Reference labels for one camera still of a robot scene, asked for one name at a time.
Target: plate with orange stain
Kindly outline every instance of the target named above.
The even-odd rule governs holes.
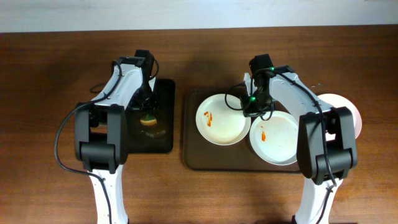
[[[213,95],[205,99],[196,114],[197,128],[209,142],[220,146],[229,146],[242,140],[250,130],[251,119],[245,118],[242,111],[235,111],[225,104],[225,94]],[[227,101],[233,108],[240,108],[241,101],[227,95]]]
[[[266,162],[285,166],[297,161],[297,136],[299,126],[294,117],[274,111],[268,121],[260,117],[251,125],[249,137],[254,152]]]

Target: plate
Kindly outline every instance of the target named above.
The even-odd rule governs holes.
[[[346,98],[344,98],[340,95],[331,94],[331,93],[319,95],[318,98],[323,100],[326,103],[331,104],[335,108],[346,106],[353,114],[355,138],[358,138],[358,136],[362,130],[362,118],[361,118],[361,115],[360,115],[358,109],[355,107],[355,105],[352,102],[350,102],[350,100],[347,100]],[[327,141],[333,140],[334,138],[335,138],[335,134],[326,133]]]
[[[231,110],[225,104],[225,94],[213,95],[205,99],[199,106],[196,115],[197,128],[209,142],[220,146],[228,146],[247,135],[251,119],[245,118],[242,111]],[[235,96],[227,96],[228,104],[240,108],[241,101]]]
[[[299,125],[291,114],[274,111],[268,121],[260,117],[250,129],[250,143],[254,152],[263,160],[278,166],[297,161]]]

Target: food residue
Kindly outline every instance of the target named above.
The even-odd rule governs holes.
[[[265,132],[262,132],[261,140],[262,140],[262,141],[266,141],[266,134],[265,134]]]
[[[207,116],[207,126],[211,127],[211,122],[213,121],[213,115],[211,114],[211,112],[209,115],[209,111],[206,111],[204,115]]]

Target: white background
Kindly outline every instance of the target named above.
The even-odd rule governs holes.
[[[0,0],[0,32],[397,23],[398,0]]]

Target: brown tabletop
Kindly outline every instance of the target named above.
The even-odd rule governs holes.
[[[332,223],[398,220],[398,26],[0,34],[0,223],[96,223],[88,177],[61,170],[63,117],[108,81],[110,63],[149,49],[175,81],[174,149],[130,155],[124,205],[133,223],[272,223],[300,205],[301,175],[199,172],[182,164],[183,97],[241,81],[253,56],[289,64],[315,93],[350,99],[363,119],[358,166],[338,189]],[[73,125],[60,157],[75,159]]]

